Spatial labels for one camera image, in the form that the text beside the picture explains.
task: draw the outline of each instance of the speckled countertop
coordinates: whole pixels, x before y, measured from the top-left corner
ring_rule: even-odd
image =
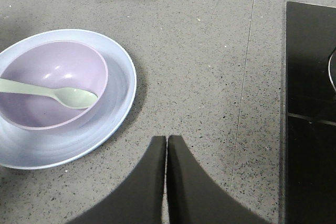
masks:
[[[286,1],[0,0],[0,50],[88,29],[120,43],[138,73],[134,106],[101,147],[55,168],[0,168],[0,223],[65,223],[116,188],[152,136],[170,134],[222,189],[278,223]]]

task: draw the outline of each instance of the purple bowl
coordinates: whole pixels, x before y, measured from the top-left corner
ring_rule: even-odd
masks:
[[[38,45],[14,59],[1,78],[48,88],[73,87],[95,93],[87,109],[69,109],[49,97],[0,93],[0,114],[9,123],[31,131],[59,133],[80,127],[98,110],[108,82],[102,55],[76,41]]]

